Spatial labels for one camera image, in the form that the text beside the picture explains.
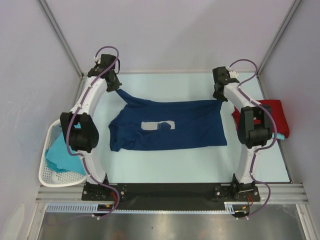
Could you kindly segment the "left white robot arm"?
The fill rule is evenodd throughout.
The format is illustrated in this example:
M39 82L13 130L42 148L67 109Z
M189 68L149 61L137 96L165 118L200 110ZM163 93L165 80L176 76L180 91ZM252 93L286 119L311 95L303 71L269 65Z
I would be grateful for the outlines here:
M122 85L117 74L119 55L95 56L95 66L88 72L85 87L75 105L60 115L60 125L70 156L77 157L84 168L86 182L93 185L93 194L100 200L110 196L108 177L101 163L93 159L99 142L99 131L93 115L104 93L118 90Z

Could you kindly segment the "navy blue t shirt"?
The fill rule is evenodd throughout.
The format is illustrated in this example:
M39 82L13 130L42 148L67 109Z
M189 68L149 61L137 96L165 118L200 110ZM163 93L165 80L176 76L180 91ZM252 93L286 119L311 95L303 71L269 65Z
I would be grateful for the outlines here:
M219 100L156 102L117 94L126 105L110 122L110 149L165 151L226 146Z

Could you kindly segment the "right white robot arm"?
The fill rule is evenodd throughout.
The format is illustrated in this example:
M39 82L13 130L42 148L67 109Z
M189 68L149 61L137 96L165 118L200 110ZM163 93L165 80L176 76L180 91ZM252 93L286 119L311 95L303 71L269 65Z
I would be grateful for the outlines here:
M241 143L240 160L232 176L230 186L216 186L215 196L218 200L235 200L244 202L249 195L258 194L255 180L255 163L260 151L272 138L274 121L271 107L263 105L247 95L241 83L226 67L212 70L214 80L213 97L224 102L230 101L239 111L237 137Z

